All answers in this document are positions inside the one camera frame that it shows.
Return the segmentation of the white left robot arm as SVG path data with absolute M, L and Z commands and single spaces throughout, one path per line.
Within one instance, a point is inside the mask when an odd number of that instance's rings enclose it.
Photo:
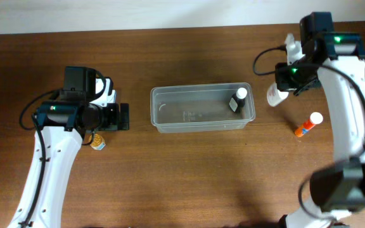
M 45 101 L 31 116 L 32 163 L 10 227 L 60 227 L 67 184 L 87 133 L 129 129 L 129 105 Z

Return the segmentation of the white spray bottle clear cap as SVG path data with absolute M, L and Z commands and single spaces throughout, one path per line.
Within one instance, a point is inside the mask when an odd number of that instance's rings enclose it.
M 278 89 L 277 83 L 272 83 L 267 90 L 267 102 L 270 106 L 275 107 L 284 101 L 289 95 L 289 92 L 283 92 Z

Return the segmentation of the tiger balm jar gold lid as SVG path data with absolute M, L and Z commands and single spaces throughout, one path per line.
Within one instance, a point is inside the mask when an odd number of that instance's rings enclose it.
M 94 150 L 102 150 L 106 146 L 106 142 L 99 134 L 95 134 L 89 137 L 89 145 Z

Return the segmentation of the dark bottle white cap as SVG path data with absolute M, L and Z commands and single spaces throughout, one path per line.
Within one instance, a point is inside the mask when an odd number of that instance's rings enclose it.
M 244 87 L 237 89 L 229 101 L 230 109 L 235 113 L 240 113 L 242 108 L 245 106 L 246 96 L 247 90 Z

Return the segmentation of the orange tube white cap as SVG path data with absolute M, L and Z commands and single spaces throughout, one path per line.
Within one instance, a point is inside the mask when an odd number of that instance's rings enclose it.
M 304 136 L 306 133 L 308 133 L 308 131 L 310 131 L 313 127 L 315 127 L 316 125 L 321 124 L 323 121 L 323 116 L 322 114 L 320 114 L 319 112 L 313 112 L 311 113 L 311 115 L 309 116 L 309 119 L 307 121 L 305 121 L 295 132 L 294 134 L 297 137 L 302 137 Z

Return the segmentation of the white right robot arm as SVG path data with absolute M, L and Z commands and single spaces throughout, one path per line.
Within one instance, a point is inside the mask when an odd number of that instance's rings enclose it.
M 310 198 L 285 215 L 282 227 L 333 227 L 365 209 L 365 51 L 356 33 L 309 32 L 285 40 L 286 63 L 276 65 L 276 86 L 294 95 L 319 82 L 328 103 L 334 163 L 303 184 Z

